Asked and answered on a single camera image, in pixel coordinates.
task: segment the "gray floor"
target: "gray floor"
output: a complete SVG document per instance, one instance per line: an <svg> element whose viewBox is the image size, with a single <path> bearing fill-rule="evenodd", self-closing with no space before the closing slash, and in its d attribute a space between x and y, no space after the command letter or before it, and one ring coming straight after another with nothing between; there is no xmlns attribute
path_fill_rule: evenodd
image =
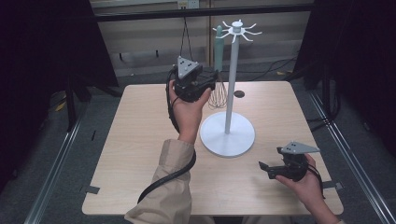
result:
<svg viewBox="0 0 396 224"><path fill-rule="evenodd" d="M238 70L265 71L269 63L244 64ZM292 69L292 63L279 69ZM237 80L247 81L260 74L238 73ZM280 80L284 76L272 72L258 80ZM142 83L164 83L166 73L119 77L122 91L126 85ZM310 92L304 89L301 79L293 80L292 87L307 119L319 117L311 99ZM82 117L74 144L67 155L49 203L41 218L41 223L122 223L122 217L86 216L81 212L85 193L81 191L88 186L106 141L111 122L114 118L119 98L109 96L96 89L91 89L92 100ZM346 99L342 100L340 114L336 124L342 131L351 151L358 158L365 172L386 200L390 210L396 209L396 159L384 149L375 133L368 132L362 125L364 120ZM311 127L318 123L309 123ZM49 109L49 117L44 123L40 136L31 150L29 160L19 171L19 177L11 180L0 195L0 223L22 223L26 219L41 186L50 171L59 148L66 136L67 114L63 109L55 112ZM338 190L345 207L340 216L347 223L382 223L372 207L366 194L351 172L347 162L335 144L328 129L323 127L313 132L322 157L328 167L332 180L343 184ZM217 218L218 223L237 223L236 217ZM297 217L302 223L314 223L311 217Z"/></svg>

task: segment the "wall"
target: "wall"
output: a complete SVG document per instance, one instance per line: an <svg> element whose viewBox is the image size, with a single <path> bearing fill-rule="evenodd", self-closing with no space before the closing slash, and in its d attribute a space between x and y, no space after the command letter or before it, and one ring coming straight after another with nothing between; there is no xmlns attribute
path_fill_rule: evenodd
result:
<svg viewBox="0 0 396 224"><path fill-rule="evenodd" d="M312 0L201 0L200 7L254 7L286 4L312 3ZM177 2L146 4L122 7L96 7L95 14L141 12L177 9ZM297 54L310 12L268 13L254 15L217 16L187 18L192 48L192 57L204 65L212 64L212 42L215 35L212 27L222 25L226 21L242 19L245 26L254 23L252 32L263 32L262 35L251 36L253 42L241 41L240 63L259 63L293 57ZM109 21L100 22L108 53L112 59L117 76L144 74L148 72L168 70L180 54L181 37L184 20L182 18L146 21ZM232 38L225 39L224 60L227 63L230 55ZM184 39L182 56L190 58L188 40Z"/></svg>

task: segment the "metal rail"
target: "metal rail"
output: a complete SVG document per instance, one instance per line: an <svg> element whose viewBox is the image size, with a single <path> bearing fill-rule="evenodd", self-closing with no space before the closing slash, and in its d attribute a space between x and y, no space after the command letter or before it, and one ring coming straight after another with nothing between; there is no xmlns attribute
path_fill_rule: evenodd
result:
<svg viewBox="0 0 396 224"><path fill-rule="evenodd" d="M40 193L37 195L37 198L35 199L35 202L32 208L30 209L27 218L24 221L24 224L39 223L41 218L43 217L47 205L50 201L50 196L52 195L56 182L59 179L59 175L64 166L64 162L67 158L67 154L69 153L70 148L73 145L73 142L78 133L81 120L84 117L86 110L87 110L87 104L83 104L79 111L78 120L76 121L76 124L73 127L73 129L69 133L67 133L66 138L64 139L64 143L62 144L61 149L58 153L58 156L56 157L55 162L52 164L46 182L41 188Z"/></svg>
<svg viewBox="0 0 396 224"><path fill-rule="evenodd" d="M323 119L326 119L326 113L322 108L323 103L320 101L319 96L316 93L311 92L311 100L315 105L315 108L319 112L320 116ZM382 197L381 193L375 187L370 177L366 174L364 169L361 167L358 159L355 157L355 154L351 150L347 140L341 134L337 125L334 121L331 121L327 124L327 128L332 135L335 143L343 154L346 163L349 165L350 170L353 175L356 177L358 183L360 184L363 192L366 194L367 199L371 203L372 207L378 214L379 219L381 219L384 224L394 224L396 223L395 216L389 209L387 202Z"/></svg>

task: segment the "white mug tree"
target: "white mug tree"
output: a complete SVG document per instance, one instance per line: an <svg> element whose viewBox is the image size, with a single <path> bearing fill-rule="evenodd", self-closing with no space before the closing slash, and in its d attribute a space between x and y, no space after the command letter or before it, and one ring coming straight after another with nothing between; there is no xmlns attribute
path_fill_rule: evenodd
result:
<svg viewBox="0 0 396 224"><path fill-rule="evenodd" d="M209 116L204 120L200 135L204 145L214 154L232 158L247 152L253 145L255 132L253 125L244 116L233 112L233 92L235 87L236 66L238 64L239 38L248 39L245 34L259 35L259 33L251 33L247 31L256 24L244 28L241 20L234 21L232 26L223 22L228 30L226 35L217 37L224 38L227 35L233 35L233 43L231 47L230 75L228 84L227 110Z"/></svg>

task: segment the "person's left hand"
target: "person's left hand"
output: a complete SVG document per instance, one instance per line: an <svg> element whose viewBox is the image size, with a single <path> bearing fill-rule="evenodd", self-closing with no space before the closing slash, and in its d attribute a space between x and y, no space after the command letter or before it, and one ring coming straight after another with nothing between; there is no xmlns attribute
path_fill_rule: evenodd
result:
<svg viewBox="0 0 396 224"><path fill-rule="evenodd" d="M170 81L169 96L179 128L178 140L194 144L202 119L202 108L209 100L211 90L208 88L198 101L189 103L177 98L174 85L175 81Z"/></svg>

